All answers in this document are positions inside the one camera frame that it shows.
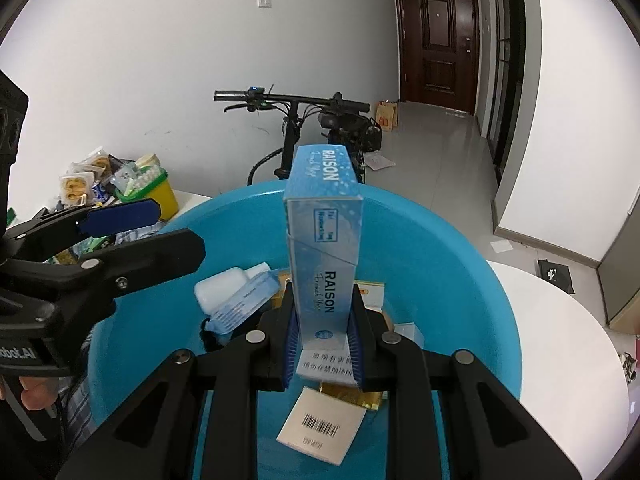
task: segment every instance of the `white table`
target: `white table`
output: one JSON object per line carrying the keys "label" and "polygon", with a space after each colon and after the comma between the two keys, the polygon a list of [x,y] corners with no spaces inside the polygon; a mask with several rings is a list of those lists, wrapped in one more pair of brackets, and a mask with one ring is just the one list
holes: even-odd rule
{"label": "white table", "polygon": [[197,205],[211,200],[210,196],[196,195],[194,193],[187,193],[186,191],[178,191],[174,189],[175,200],[178,203],[178,212],[171,217],[171,220],[175,220],[183,213],[186,213],[189,209],[193,209]]}
{"label": "white table", "polygon": [[532,274],[489,262],[520,333],[520,402],[593,480],[626,438],[628,390],[618,354],[595,318]]}

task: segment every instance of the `blue cigarette pack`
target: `blue cigarette pack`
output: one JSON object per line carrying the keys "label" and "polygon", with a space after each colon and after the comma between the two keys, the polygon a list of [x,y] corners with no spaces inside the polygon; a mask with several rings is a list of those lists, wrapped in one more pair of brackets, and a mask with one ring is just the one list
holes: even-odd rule
{"label": "blue cigarette pack", "polygon": [[284,203],[302,348],[342,350],[362,227],[362,197],[346,148],[300,146]]}

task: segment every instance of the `glass door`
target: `glass door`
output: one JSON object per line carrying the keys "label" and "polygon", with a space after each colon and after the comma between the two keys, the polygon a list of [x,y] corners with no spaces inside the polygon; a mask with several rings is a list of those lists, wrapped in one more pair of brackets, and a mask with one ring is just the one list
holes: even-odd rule
{"label": "glass door", "polygon": [[497,57],[494,100],[487,140],[498,180],[509,156],[524,76],[524,0],[495,0]]}

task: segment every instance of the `gray tile floor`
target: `gray tile floor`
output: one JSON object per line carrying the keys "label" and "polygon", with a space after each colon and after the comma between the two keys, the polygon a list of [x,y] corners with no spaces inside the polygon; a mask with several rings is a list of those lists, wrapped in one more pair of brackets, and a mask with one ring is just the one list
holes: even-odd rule
{"label": "gray tile floor", "polygon": [[385,133],[382,153],[396,165],[367,170],[367,184],[429,208],[462,232],[487,260],[531,274],[536,274],[539,259],[568,265],[574,298],[605,327],[618,352],[636,355],[635,336],[606,328],[596,270],[517,242],[511,242],[510,251],[494,251],[491,242],[501,240],[493,234],[491,215],[497,182],[489,147],[473,117],[431,105],[402,103],[398,128]]}

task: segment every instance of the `metal screw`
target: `metal screw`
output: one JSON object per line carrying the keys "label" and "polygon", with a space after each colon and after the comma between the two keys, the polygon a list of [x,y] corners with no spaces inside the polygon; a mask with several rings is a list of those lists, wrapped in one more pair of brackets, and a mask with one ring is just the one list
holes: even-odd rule
{"label": "metal screw", "polygon": [[56,308],[50,304],[46,303],[38,307],[36,311],[36,321],[44,322],[51,317],[51,315],[56,311]]}
{"label": "metal screw", "polygon": [[129,286],[129,280],[124,276],[120,276],[119,278],[116,278],[116,286],[120,290],[125,290]]}
{"label": "metal screw", "polygon": [[382,341],[384,341],[388,345],[397,345],[402,341],[402,336],[397,334],[396,332],[385,332],[382,335]]}
{"label": "metal screw", "polygon": [[90,258],[89,260],[85,260],[80,264],[80,267],[83,269],[93,269],[95,266],[100,264],[100,260],[97,258]]}
{"label": "metal screw", "polygon": [[261,343],[265,337],[266,335],[262,330],[251,330],[251,332],[247,332],[244,336],[249,343]]}
{"label": "metal screw", "polygon": [[171,356],[171,359],[174,360],[174,363],[178,365],[183,365],[191,359],[191,352],[188,350],[176,350],[174,355]]}
{"label": "metal screw", "polygon": [[458,350],[454,355],[461,365],[469,365],[474,361],[474,355],[469,350]]}

